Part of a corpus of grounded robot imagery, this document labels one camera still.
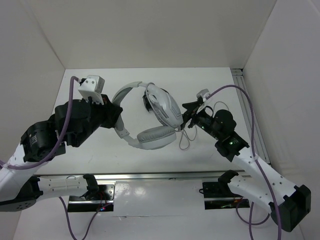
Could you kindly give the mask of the white grey headphones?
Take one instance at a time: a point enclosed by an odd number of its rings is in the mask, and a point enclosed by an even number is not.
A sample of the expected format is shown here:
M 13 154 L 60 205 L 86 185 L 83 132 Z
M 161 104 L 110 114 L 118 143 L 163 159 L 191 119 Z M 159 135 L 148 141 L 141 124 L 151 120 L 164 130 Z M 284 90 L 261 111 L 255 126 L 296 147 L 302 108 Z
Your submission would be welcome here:
M 148 85 L 155 84 L 152 82 L 146 83 L 142 81 L 131 82 L 117 91 L 112 99 L 112 103 L 117 106 L 121 106 L 125 97 L 135 88 L 143 88 L 144 95 L 145 89 Z M 131 137 L 130 132 L 125 127 L 123 118 L 119 116 L 114 127 L 118 137 L 126 141 L 129 146 L 141 150 L 158 150 L 174 142 L 177 139 L 177 132 L 180 131 L 180 125 L 183 122 L 183 117 L 178 103 L 170 93 L 169 97 L 169 109 L 165 114 L 158 111 L 149 111 L 157 120 L 158 126 L 146 129 L 137 134 L 136 137 Z

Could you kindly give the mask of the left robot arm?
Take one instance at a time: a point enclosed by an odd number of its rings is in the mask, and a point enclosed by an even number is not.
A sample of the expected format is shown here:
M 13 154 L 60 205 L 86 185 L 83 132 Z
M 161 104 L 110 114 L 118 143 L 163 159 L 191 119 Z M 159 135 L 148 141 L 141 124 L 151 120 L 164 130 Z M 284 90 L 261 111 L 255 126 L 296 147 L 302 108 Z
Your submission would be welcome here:
M 73 99 L 57 106 L 48 120 L 30 126 L 15 153 L 0 168 L 1 212 L 19 212 L 49 198 L 97 197 L 100 189 L 93 174 L 53 179 L 35 173 L 65 154 L 67 146 L 78 148 L 99 127 L 114 128 L 122 111 L 107 95 L 102 95 L 102 103 Z

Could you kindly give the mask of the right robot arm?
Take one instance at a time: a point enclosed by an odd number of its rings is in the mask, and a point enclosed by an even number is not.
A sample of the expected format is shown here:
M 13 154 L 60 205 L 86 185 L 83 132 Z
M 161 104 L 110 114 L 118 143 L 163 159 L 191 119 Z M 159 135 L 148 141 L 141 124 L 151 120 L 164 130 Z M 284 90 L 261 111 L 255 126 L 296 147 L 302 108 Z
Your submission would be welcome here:
M 258 155 L 236 132 L 236 122 L 230 111 L 206 113 L 201 100 L 184 103 L 182 127 L 198 126 L 216 139 L 217 151 L 231 163 L 244 170 L 252 181 L 246 181 L 233 170 L 219 179 L 218 190 L 223 196 L 245 197 L 265 209 L 272 220 L 285 232 L 291 232 L 311 210 L 311 190 L 296 185 L 278 173 Z

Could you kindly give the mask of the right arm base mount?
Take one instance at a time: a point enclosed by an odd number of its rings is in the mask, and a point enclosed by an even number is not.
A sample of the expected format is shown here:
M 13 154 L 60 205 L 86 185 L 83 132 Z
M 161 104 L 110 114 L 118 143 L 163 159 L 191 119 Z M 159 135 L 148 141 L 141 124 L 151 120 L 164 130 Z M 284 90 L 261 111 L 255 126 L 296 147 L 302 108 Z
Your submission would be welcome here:
M 220 184 L 215 182 L 203 182 L 202 188 L 198 190 L 204 198 L 204 208 L 206 210 L 222 210 L 249 208 L 250 204 L 246 198 L 240 195 L 223 190 Z

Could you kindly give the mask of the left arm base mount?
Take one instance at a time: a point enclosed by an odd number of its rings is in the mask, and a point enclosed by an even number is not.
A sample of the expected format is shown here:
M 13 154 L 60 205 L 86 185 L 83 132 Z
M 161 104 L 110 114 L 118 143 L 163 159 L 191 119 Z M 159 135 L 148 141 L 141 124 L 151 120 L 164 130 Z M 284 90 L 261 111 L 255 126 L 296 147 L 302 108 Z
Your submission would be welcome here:
M 70 196 L 67 202 L 69 213 L 113 212 L 115 199 L 115 181 L 98 181 L 99 191 L 90 199 Z

